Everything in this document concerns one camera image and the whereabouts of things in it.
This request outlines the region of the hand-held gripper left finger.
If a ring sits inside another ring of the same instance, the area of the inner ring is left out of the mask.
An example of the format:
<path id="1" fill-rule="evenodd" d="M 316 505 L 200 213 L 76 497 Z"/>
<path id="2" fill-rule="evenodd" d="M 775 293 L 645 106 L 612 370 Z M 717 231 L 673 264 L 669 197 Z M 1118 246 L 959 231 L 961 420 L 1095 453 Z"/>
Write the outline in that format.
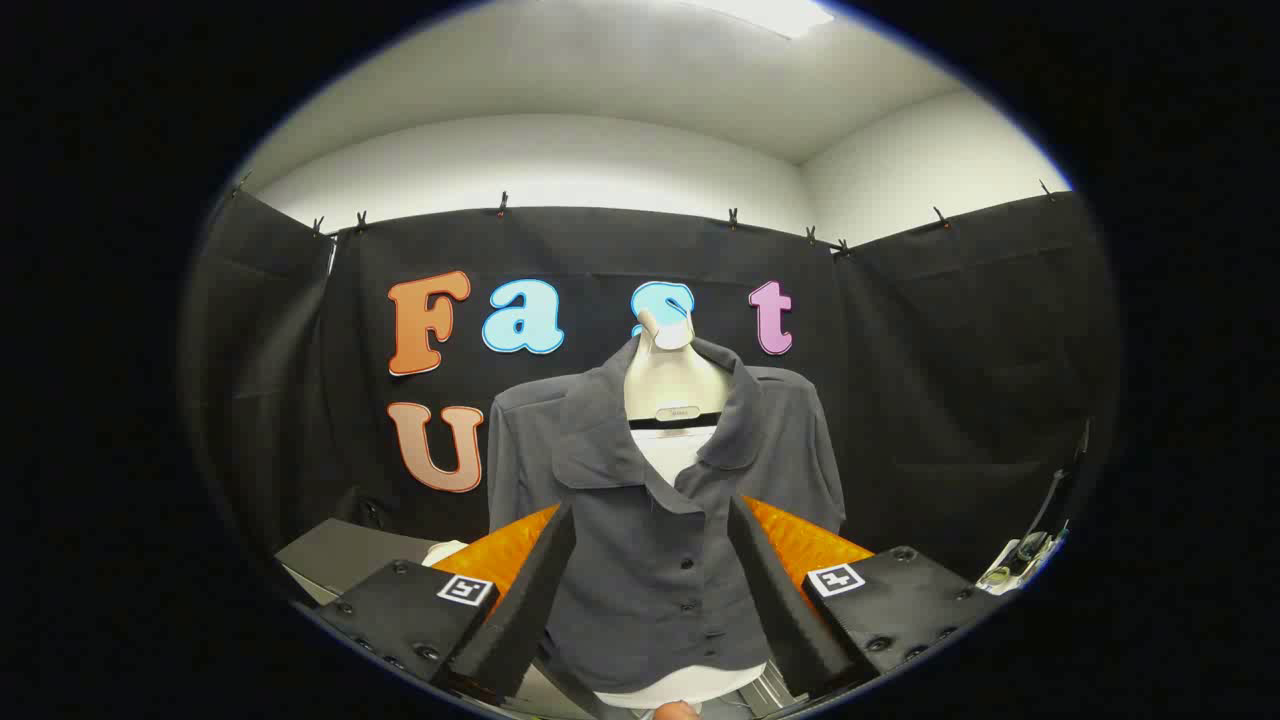
<path id="1" fill-rule="evenodd" d="M 317 615 L 328 632 L 413 682 L 507 700 L 532 665 L 575 546 L 573 511 L 557 503 L 435 566 L 393 560 Z"/>

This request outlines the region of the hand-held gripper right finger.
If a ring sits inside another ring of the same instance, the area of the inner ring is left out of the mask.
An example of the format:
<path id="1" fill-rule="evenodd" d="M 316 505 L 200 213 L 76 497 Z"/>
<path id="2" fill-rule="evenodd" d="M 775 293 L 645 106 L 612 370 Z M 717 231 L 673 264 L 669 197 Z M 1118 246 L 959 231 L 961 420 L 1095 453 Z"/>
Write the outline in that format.
<path id="1" fill-rule="evenodd" d="M 873 553 L 748 496 L 727 532 L 792 694 L 840 694 L 964 637 L 1002 598 L 910 546 Z"/>

